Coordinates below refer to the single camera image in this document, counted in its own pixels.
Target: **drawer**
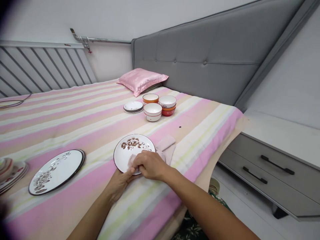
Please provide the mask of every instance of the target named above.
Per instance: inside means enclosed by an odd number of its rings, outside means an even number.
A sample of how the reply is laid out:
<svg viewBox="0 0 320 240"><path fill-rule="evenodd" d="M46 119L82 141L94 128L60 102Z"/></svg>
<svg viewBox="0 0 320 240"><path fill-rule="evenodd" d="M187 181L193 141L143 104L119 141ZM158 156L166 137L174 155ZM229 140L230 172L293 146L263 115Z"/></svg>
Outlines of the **drawer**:
<svg viewBox="0 0 320 240"><path fill-rule="evenodd" d="M318 203L231 150L226 149L221 155L219 161L227 165L295 216L308 217L320 215L320 205ZM243 167L259 179L245 171Z"/></svg>
<svg viewBox="0 0 320 240"><path fill-rule="evenodd" d="M242 134L228 148L320 204L320 171L317 169ZM262 159L261 155L279 167L293 171L294 175Z"/></svg>

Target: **person's left hand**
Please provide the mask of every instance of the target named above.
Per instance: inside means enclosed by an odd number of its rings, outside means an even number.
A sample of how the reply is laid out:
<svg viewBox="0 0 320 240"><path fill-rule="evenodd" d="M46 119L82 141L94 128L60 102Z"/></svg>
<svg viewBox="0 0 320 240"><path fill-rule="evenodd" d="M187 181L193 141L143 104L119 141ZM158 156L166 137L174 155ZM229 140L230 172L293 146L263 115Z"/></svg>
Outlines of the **person's left hand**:
<svg viewBox="0 0 320 240"><path fill-rule="evenodd" d="M111 201L113 203L121 197L124 190L132 180L140 177L140 175L133 175L135 171L135 168L131 168L125 173L120 172L119 169L114 172L105 188L105 191L111 195Z"/></svg>

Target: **hand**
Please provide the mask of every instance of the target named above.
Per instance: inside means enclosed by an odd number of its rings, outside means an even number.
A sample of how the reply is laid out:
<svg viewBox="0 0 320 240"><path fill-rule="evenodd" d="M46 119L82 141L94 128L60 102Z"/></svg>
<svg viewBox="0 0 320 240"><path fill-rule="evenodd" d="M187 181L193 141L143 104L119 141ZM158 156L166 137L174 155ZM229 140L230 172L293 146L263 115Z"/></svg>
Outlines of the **hand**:
<svg viewBox="0 0 320 240"><path fill-rule="evenodd" d="M133 161L132 167L139 167L147 179L164 181L165 175L173 169L167 165L158 153L143 150Z"/></svg>
<svg viewBox="0 0 320 240"><path fill-rule="evenodd" d="M124 190L132 180L139 177L139 175L133 176L132 174L134 174L134 172L135 168L131 168L125 173L120 172L119 169L114 172L108 185L105 188L105 191L107 191L111 196L112 203L114 203L121 197Z"/></svg>

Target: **black cable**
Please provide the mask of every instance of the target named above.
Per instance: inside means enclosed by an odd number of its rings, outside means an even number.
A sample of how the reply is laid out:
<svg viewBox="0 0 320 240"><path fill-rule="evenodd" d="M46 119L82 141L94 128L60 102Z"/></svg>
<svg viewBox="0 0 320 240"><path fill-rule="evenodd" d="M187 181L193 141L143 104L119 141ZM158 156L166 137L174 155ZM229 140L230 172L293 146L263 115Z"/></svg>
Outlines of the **black cable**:
<svg viewBox="0 0 320 240"><path fill-rule="evenodd" d="M1 105L1 103L4 103L4 102L16 102L16 101L18 101L17 103L13 103L13 104L10 104L10 105L7 105L7 106L1 106L0 109L19 106L19 105L22 104L25 100L27 100L31 95L32 95L32 93L30 93L30 95L29 95L28 97L26 97L25 99L23 99L23 100L0 101L0 105Z"/></svg>

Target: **stack of plates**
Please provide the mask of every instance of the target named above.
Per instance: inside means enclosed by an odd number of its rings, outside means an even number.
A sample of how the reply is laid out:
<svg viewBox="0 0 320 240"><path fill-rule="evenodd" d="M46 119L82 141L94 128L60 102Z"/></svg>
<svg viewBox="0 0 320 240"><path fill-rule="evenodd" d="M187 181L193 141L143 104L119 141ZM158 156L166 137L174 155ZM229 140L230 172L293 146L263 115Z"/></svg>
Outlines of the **stack of plates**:
<svg viewBox="0 0 320 240"><path fill-rule="evenodd" d="M28 165L25 162L14 162L11 175L0 183L0 194L9 190L26 175Z"/></svg>
<svg viewBox="0 0 320 240"><path fill-rule="evenodd" d="M31 195L51 192L68 182L82 167L86 155L80 149L63 152L47 162L29 184Z"/></svg>
<svg viewBox="0 0 320 240"><path fill-rule="evenodd" d="M123 110L126 113L138 113L143 110L143 104L141 102L128 102L123 106Z"/></svg>

